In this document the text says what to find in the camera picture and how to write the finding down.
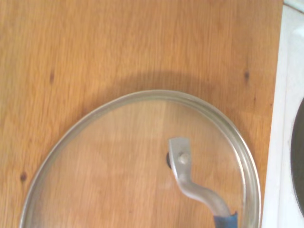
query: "pot lid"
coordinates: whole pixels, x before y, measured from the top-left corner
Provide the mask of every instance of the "pot lid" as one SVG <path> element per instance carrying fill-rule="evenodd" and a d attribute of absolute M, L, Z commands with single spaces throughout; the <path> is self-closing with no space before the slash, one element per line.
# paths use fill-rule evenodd
<path fill-rule="evenodd" d="M 185 93 L 142 91 L 85 116 L 38 170 L 20 228 L 257 228 L 260 186 L 233 123 Z"/>

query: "wood grain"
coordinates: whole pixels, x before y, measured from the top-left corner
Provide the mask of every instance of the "wood grain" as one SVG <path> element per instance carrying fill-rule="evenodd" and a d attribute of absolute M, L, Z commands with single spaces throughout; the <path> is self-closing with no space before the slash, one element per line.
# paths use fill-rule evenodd
<path fill-rule="evenodd" d="M 18 226 L 35 171 L 78 119 L 144 89 L 225 113 L 264 192 L 281 12 L 280 0 L 2 0 L 0 227 Z"/>

